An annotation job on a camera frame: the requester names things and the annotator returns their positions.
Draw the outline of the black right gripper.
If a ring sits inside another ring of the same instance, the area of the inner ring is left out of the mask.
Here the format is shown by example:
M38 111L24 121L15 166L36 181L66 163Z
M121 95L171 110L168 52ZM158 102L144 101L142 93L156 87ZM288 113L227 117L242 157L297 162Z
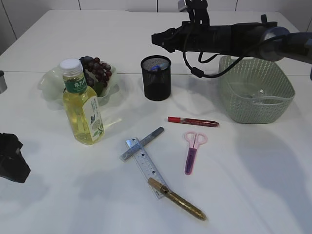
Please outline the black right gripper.
M207 47L208 41L205 38L210 25L206 23L193 23L183 21L178 28L169 28L164 32L151 35L153 45L165 49L169 53L175 51L184 51L184 43L186 42L186 52L206 52L210 50Z

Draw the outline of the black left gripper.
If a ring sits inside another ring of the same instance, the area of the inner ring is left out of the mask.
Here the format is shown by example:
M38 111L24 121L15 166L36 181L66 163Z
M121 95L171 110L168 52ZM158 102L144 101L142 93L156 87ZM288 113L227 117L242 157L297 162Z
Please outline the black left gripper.
M0 134L0 176L16 183L24 183L31 169L22 156L23 144L15 134Z

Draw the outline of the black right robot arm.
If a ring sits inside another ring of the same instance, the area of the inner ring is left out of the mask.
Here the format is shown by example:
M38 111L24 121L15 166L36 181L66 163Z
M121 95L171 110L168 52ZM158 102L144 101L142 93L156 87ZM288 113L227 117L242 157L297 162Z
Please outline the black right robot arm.
M208 16L194 15L179 28L153 34L152 44L169 53L181 51L186 66L198 78L218 78L245 57L272 62L283 58L312 62L311 33L291 33L288 29L279 27L275 21L267 21L266 15L261 16L261 22L233 25L210 25ZM200 63L209 63L218 55L237 59L218 74L208 75L190 65L187 52L198 52Z

